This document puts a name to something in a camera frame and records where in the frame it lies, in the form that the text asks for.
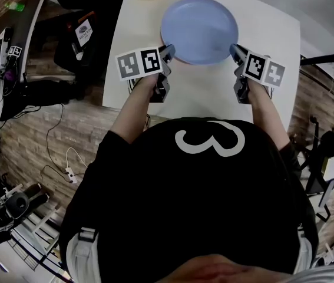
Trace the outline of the blue big plate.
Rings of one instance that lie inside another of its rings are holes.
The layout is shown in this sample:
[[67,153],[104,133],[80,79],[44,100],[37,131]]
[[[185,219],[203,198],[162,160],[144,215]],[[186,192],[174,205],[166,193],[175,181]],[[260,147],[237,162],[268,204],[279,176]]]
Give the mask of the blue big plate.
[[163,15],[160,32],[165,45],[174,45],[175,57],[193,65],[224,61],[239,39],[234,16],[215,0],[175,2]]

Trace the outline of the white power strip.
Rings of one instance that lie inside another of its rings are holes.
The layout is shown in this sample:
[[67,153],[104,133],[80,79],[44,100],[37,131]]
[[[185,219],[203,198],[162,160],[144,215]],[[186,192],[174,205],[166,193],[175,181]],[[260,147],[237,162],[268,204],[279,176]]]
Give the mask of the white power strip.
[[77,184],[78,180],[76,175],[74,174],[74,172],[72,171],[72,169],[70,167],[66,167],[65,168],[66,174],[68,176],[68,181],[72,184]]

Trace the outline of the green plastic bottle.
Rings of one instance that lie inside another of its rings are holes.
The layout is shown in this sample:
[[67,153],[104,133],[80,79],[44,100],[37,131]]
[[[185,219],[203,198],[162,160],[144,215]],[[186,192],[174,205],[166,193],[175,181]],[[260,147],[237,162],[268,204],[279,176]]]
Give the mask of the green plastic bottle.
[[8,2],[5,7],[12,11],[22,12],[25,9],[25,4],[19,2]]

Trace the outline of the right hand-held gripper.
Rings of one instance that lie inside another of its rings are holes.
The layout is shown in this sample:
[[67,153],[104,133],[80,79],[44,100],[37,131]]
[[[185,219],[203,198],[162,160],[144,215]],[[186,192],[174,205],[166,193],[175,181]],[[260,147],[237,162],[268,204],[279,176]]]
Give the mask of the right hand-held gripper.
[[238,102],[249,104],[248,79],[261,84],[272,98],[273,90],[281,86],[285,67],[273,61],[268,55],[257,54],[239,44],[230,46],[230,55],[237,64],[234,71],[236,76],[234,92]]

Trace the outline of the white metal rack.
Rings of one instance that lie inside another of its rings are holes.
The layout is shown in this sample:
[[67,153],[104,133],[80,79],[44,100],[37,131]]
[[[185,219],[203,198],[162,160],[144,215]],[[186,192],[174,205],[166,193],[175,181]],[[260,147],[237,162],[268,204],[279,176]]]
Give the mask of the white metal rack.
[[69,283],[71,277],[64,270],[60,258],[59,230],[50,220],[54,212],[52,210],[43,218],[37,213],[30,214],[12,230],[8,243],[32,271],[47,271],[51,283]]

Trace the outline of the white printed booklet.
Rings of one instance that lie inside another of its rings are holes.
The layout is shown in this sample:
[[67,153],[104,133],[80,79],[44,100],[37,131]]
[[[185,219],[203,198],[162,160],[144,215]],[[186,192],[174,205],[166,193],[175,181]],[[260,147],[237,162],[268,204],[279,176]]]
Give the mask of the white printed booklet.
[[80,47],[83,47],[91,38],[92,27],[88,19],[81,23],[76,29],[75,33],[77,36]]

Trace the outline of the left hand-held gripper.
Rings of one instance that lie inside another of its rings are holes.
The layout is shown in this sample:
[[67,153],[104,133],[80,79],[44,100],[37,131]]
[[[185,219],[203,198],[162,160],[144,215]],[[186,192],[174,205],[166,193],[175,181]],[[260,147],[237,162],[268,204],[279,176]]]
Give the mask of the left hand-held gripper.
[[120,80],[126,81],[129,92],[132,92],[141,78],[158,74],[150,101],[162,103],[170,90],[167,77],[171,74],[171,70],[168,64],[174,55],[175,46],[173,44],[159,48],[140,48],[120,54],[115,57]]

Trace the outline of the black equipment pile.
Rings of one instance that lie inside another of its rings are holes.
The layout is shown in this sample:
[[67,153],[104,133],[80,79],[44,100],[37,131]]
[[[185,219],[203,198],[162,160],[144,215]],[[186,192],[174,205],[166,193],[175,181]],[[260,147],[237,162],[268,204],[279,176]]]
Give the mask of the black equipment pile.
[[39,183],[7,195],[4,183],[0,182],[0,244],[11,240],[12,230],[48,201],[49,194]]

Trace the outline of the person's right forearm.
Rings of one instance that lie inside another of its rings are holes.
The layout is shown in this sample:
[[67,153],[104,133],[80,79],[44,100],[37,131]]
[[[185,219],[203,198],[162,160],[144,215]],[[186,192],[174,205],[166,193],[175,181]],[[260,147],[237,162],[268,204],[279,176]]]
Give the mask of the person's right forearm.
[[251,79],[247,84],[254,124],[270,136],[278,150],[282,150],[290,140],[272,99],[261,84]]

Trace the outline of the person's left forearm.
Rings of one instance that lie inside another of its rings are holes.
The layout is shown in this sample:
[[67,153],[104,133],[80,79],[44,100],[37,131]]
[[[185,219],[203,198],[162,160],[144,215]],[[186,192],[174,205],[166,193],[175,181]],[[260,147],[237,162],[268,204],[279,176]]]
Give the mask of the person's left forearm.
[[139,80],[110,129],[127,143],[132,143],[144,130],[150,98],[157,80],[158,74]]

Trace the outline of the white tabletop appliance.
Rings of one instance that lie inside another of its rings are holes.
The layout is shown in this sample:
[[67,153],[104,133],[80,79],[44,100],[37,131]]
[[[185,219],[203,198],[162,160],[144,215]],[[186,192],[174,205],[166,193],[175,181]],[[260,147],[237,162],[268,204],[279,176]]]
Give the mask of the white tabletop appliance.
[[0,33],[0,70],[5,68],[9,43],[11,42],[13,29],[6,27]]

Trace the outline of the orange pen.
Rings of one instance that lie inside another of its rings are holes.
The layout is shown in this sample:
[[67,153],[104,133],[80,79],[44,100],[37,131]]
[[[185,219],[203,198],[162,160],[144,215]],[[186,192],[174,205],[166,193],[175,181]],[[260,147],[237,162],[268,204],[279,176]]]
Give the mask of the orange pen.
[[86,19],[96,21],[96,14],[94,11],[89,12],[78,20],[78,23],[84,22]]

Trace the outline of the person's black printed shirt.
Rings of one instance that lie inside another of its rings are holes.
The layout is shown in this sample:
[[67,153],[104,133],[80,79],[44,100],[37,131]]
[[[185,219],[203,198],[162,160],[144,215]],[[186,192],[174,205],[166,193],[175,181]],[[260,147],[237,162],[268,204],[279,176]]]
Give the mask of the person's black printed shirt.
[[155,283],[210,254],[291,274],[302,230],[318,248],[315,213],[291,144],[240,120],[181,118],[129,143],[100,143],[61,225],[59,247],[73,271],[82,242],[108,283]]

